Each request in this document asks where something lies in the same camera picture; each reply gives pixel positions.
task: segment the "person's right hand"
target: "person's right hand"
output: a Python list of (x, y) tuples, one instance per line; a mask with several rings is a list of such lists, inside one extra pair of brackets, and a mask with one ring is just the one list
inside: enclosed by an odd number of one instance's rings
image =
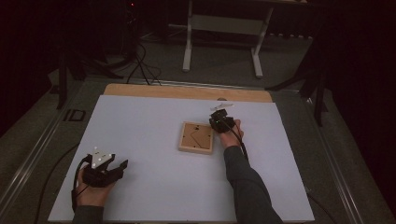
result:
[[(233, 131), (236, 134), (238, 134), (239, 137), (242, 139), (242, 137), (244, 136), (244, 132), (242, 132), (242, 130), (241, 130), (241, 120), (240, 119), (235, 120), (235, 125), (233, 126)], [(220, 141), (221, 141), (221, 144), (224, 147), (224, 149), (227, 147), (233, 147), (233, 146), (240, 147), (241, 146), (241, 143), (236, 138), (235, 134), (233, 134), (233, 132), (231, 132), (231, 131), (228, 131), (226, 133), (220, 133), (219, 137), (220, 137)]]

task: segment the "dark floor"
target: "dark floor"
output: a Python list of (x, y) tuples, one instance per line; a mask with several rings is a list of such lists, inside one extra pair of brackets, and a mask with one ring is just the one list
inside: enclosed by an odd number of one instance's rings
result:
[[(264, 87), (292, 77), (311, 41), (299, 38), (290, 40), (280, 37), (267, 38), (260, 54), (263, 79), (254, 77), (249, 49), (240, 46), (223, 48), (215, 43), (194, 45), (191, 70), (189, 73), (183, 73), (181, 67), (184, 46), (178, 43), (175, 41), (165, 45), (142, 42), (147, 51), (144, 62), (161, 68), (162, 73), (158, 79), (163, 85), (205, 84), (263, 90)], [(128, 77), (134, 67), (135, 64), (132, 64), (116, 72)], [(155, 68), (151, 68), (151, 72), (154, 76), (159, 74), (159, 70)], [(136, 70), (131, 82), (141, 82), (141, 75), (141, 72)], [(66, 106), (66, 109), (86, 110), (87, 117), (82, 122), (59, 122), (48, 144), (45, 145), (45, 151), (39, 163), (4, 218), (4, 223), (33, 222), (39, 193), (50, 167), (67, 149), (79, 142), (96, 100), (103, 93), (106, 85), (125, 80), (126, 78), (110, 80), (91, 71), (90, 76), (84, 82), (70, 82), (70, 90), (76, 88), (77, 94), (75, 97), (70, 94), (70, 104)], [(288, 87), (287, 90), (271, 92), (271, 94), (284, 122), (303, 182), (310, 194), (328, 210), (337, 223), (395, 223), (394, 217), (361, 158), (359, 149), (332, 101), (331, 93), (326, 91), (325, 105), (328, 112), (322, 113), (324, 125), (319, 128), (312, 118), (312, 105), (301, 99), (295, 91), (300, 84), (297, 83)], [(46, 131), (47, 124), (53, 118), (63, 115), (62, 111), (55, 110), (56, 105), (57, 95), (45, 94), (0, 139), (0, 150), (4, 152), (3, 155), (6, 155), (0, 157), (2, 193), (6, 191), (12, 177), (27, 154), (35, 147), (41, 134)], [(73, 154), (74, 151), (61, 160), (49, 180), (40, 210), (39, 223), (48, 223), (46, 220)], [(336, 161), (335, 168), (331, 158)], [(334, 172), (334, 169), (341, 172), (341, 177)], [(356, 204), (359, 212), (357, 215), (350, 215), (348, 204), (343, 201), (346, 194)], [(316, 218), (313, 223), (333, 223), (317, 203), (310, 202)]]

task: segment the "white table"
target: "white table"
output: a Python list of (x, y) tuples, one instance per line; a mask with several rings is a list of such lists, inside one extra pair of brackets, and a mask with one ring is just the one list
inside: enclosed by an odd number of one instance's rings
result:
[[(233, 102), (242, 120), (251, 166), (262, 176), (285, 222), (314, 220), (276, 105)], [(110, 169), (129, 160), (105, 210), (110, 222), (235, 222), (233, 190), (225, 177), (219, 139), (213, 155), (177, 149), (182, 122), (208, 123), (218, 101), (101, 96), (49, 221), (73, 218), (70, 188), (79, 161), (94, 147), (115, 153)]]

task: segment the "black device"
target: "black device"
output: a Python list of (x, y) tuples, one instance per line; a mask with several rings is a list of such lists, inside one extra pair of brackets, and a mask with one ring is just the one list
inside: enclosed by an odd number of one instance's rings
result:
[[(81, 160), (81, 162), (78, 165), (78, 168), (76, 170), (75, 174), (75, 179), (73, 183), (73, 189), (72, 189), (72, 207), (73, 211), (76, 210), (77, 208), (77, 197), (82, 191), (84, 191), (87, 187), (93, 187), (93, 188), (105, 188), (108, 185), (116, 182), (119, 179), (122, 179), (123, 177), (123, 170), (128, 166), (128, 160), (122, 162), (119, 167), (108, 171), (107, 167), (108, 165), (114, 161), (116, 155), (111, 154), (111, 158), (107, 159), (105, 162), (102, 164), (98, 165), (95, 168), (92, 168), (92, 166), (95, 166), (94, 163), (92, 163), (92, 158), (93, 156), (88, 154), (84, 159)], [(87, 185), (85, 189), (83, 189), (80, 192), (76, 192), (77, 190), (77, 180), (78, 180), (78, 172), (79, 169), (81, 168), (82, 163), (87, 162), (89, 165), (84, 168), (84, 172), (82, 175), (82, 182)]]
[(232, 117), (227, 117), (227, 111), (225, 109), (217, 110), (216, 112), (211, 114), (209, 123), (210, 126), (212, 126), (212, 129), (215, 130), (217, 133), (226, 133), (228, 131), (231, 131), (238, 139), (239, 143), (241, 144), (241, 148), (244, 153), (245, 159), (247, 159), (248, 161), (248, 153), (245, 144), (242, 142), (241, 133), (237, 134), (233, 130), (233, 126), (235, 126), (235, 121), (233, 120)]
[(108, 165), (114, 161), (115, 154), (111, 154), (111, 159), (96, 167), (92, 168), (92, 163), (84, 168), (82, 181), (84, 184), (94, 188), (105, 188), (109, 184), (116, 182), (123, 177), (123, 170), (128, 166), (128, 161), (124, 161), (119, 167), (108, 171)]
[(212, 129), (217, 133), (226, 133), (235, 125), (233, 118), (227, 117), (227, 111), (225, 109), (217, 110), (211, 114), (210, 117), (210, 126), (212, 126)]

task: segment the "sleeve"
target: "sleeve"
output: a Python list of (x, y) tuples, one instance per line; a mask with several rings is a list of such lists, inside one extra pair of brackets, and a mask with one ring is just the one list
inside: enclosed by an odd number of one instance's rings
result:
[(99, 206), (78, 206), (73, 218), (73, 224), (102, 224), (104, 210), (104, 207)]
[(271, 205), (270, 195), (260, 175), (250, 167), (240, 147), (224, 151), (227, 180), (233, 187), (236, 219), (239, 224), (283, 223)]

